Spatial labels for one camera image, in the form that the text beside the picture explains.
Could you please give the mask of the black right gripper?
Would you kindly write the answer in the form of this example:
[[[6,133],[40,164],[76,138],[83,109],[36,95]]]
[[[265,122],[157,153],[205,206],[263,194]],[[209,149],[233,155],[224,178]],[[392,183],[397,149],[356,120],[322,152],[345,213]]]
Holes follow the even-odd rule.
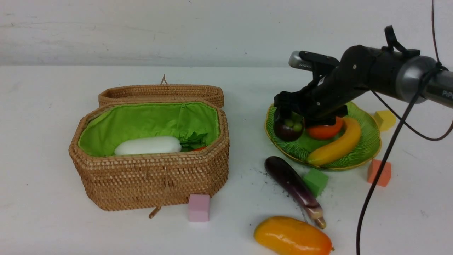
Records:
[[[338,61],[339,65],[330,74],[312,77],[312,81],[301,90],[282,91],[275,95],[275,132],[293,131],[293,112],[304,118],[306,128],[333,126],[337,117],[348,115],[346,103],[371,90],[369,72],[375,63],[375,48],[352,46]]]

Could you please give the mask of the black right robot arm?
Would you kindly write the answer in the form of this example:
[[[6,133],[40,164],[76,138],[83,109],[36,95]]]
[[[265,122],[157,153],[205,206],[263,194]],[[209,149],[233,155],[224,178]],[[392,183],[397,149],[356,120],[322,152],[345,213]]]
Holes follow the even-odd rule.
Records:
[[[391,25],[384,30],[387,45],[371,48],[355,45],[340,60],[308,51],[294,51],[292,68],[311,71],[312,81],[296,92],[274,97],[275,123],[298,114],[305,126],[331,125],[348,114],[346,104],[374,91],[406,103],[432,100],[452,107],[452,72],[417,49],[397,40]]]

